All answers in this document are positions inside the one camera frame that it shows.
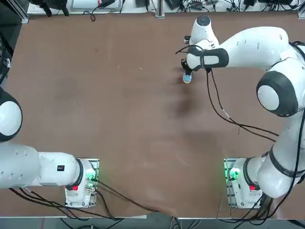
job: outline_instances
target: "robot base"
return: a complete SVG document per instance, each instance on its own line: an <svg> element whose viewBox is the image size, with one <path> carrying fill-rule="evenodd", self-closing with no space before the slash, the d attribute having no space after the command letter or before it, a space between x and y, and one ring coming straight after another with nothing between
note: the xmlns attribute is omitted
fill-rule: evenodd
<svg viewBox="0 0 305 229"><path fill-rule="evenodd" d="M100 160L98 158L80 158L83 165L83 177L78 187L72 190L65 188L65 205L74 208L89 208L96 206L97 182L91 181L92 178L98 179Z"/></svg>
<svg viewBox="0 0 305 229"><path fill-rule="evenodd" d="M260 208L260 204L254 206L262 196L261 190L251 190L246 183L243 174L243 166L246 158L225 158L224 171L229 206L232 208Z"/></svg>

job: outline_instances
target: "brown table surface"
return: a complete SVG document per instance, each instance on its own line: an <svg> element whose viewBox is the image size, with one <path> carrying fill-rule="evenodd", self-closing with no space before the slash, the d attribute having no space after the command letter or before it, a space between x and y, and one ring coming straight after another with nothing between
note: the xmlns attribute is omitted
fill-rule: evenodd
<svg viewBox="0 0 305 229"><path fill-rule="evenodd" d="M254 26L284 28L305 40L295 13L211 13L220 42ZM259 156L272 143L221 120L212 110L205 71L182 83L183 47L198 14L38 17L23 25L7 91L21 104L23 127L14 139L39 151L98 157L100 179L139 203L178 217L215 218L224 196L225 157ZM215 69L222 103L240 123L280 133L283 120L264 110L255 88L259 69ZM61 187L36 188L64 202ZM305 219L304 184L277 218ZM0 192L1 216L61 216ZM105 192L116 216L147 213ZM92 208L105 214L101 202ZM233 211L233 217L243 211ZM220 217L229 217L224 197Z"/></svg>

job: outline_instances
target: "white cap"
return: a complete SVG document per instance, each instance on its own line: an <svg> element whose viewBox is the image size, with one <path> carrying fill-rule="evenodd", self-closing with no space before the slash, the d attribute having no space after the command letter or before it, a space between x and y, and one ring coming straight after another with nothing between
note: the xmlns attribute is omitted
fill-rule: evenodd
<svg viewBox="0 0 305 229"><path fill-rule="evenodd" d="M6 101L0 105L0 133L12 136L17 133L22 123L22 113L13 101Z"/></svg>

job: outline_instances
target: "black label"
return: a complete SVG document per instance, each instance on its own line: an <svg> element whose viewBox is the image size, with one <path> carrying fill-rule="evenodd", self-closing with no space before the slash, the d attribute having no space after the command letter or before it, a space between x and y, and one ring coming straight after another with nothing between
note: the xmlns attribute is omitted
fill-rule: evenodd
<svg viewBox="0 0 305 229"><path fill-rule="evenodd" d="M57 171L65 171L65 166L57 166Z"/></svg>

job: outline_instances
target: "white plastic housing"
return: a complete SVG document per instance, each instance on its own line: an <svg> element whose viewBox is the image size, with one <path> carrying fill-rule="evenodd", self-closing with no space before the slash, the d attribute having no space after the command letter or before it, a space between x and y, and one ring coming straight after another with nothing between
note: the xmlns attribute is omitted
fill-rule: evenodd
<svg viewBox="0 0 305 229"><path fill-rule="evenodd" d="M305 107L305 66L297 59L287 58L275 64L269 71L275 71L285 75L295 89L298 102L298 110ZM258 100L267 110L275 110L279 105L279 99L272 87L262 86L258 90Z"/></svg>
<svg viewBox="0 0 305 229"><path fill-rule="evenodd" d="M276 62L295 57L285 30L277 27L255 27L243 30L222 43L229 54L227 67L272 66Z"/></svg>
<svg viewBox="0 0 305 229"><path fill-rule="evenodd" d="M22 113L13 101L6 101L0 105L0 133L5 136L14 135L20 128Z"/></svg>
<svg viewBox="0 0 305 229"><path fill-rule="evenodd" d="M0 188L25 187L40 170L37 151L11 142L0 144Z"/></svg>
<svg viewBox="0 0 305 229"><path fill-rule="evenodd" d="M206 26L199 25L197 23L197 20L195 20L195 22L193 24L189 44L197 44L198 42L202 41L203 39L207 39L209 42L213 42L215 44L215 46L219 45L218 39L214 35L213 29L212 29L211 20L210 20L210 23Z"/></svg>
<svg viewBox="0 0 305 229"><path fill-rule="evenodd" d="M66 153L39 152L40 170L30 186L62 186L73 184L79 176L75 157Z"/></svg>
<svg viewBox="0 0 305 229"><path fill-rule="evenodd" d="M282 134L273 146L273 153L279 164L290 171L295 170L297 142L303 112L287 118ZM305 169L305 129L302 133L298 171ZM292 178L279 172L268 156L257 172L257 182L265 194L272 198L284 195Z"/></svg>
<svg viewBox="0 0 305 229"><path fill-rule="evenodd" d="M88 177L96 177L96 172L88 160L81 159L81 163L84 169L81 183L78 185L78 190L75 191L68 191L65 188L66 203L68 206L75 208L88 208L91 194L94 193L94 191L90 190L88 187L88 182L90 182Z"/></svg>
<svg viewBox="0 0 305 229"><path fill-rule="evenodd" d="M238 208L252 208L254 206L254 204L258 201L258 199L263 194L261 190L251 191L248 184L246 183L246 181L244 179L244 174L243 174L243 167L244 167L245 161L246 161L246 158L237 159L234 163L233 168L230 171L230 172L237 171L237 174L238 174L235 176L236 180L231 181L236 204L237 204ZM254 161L254 163L252 165L254 166L257 163L259 163L258 160Z"/></svg>
<svg viewBox="0 0 305 229"><path fill-rule="evenodd" d="M200 49L199 47L195 47L199 51L206 50L206 49L211 49L211 44L206 39L201 40L196 45L198 45L202 48L202 49ZM186 62L187 62L187 65L190 67L190 69L194 69L198 65L201 65L200 57L192 55L190 53L186 55Z"/></svg>

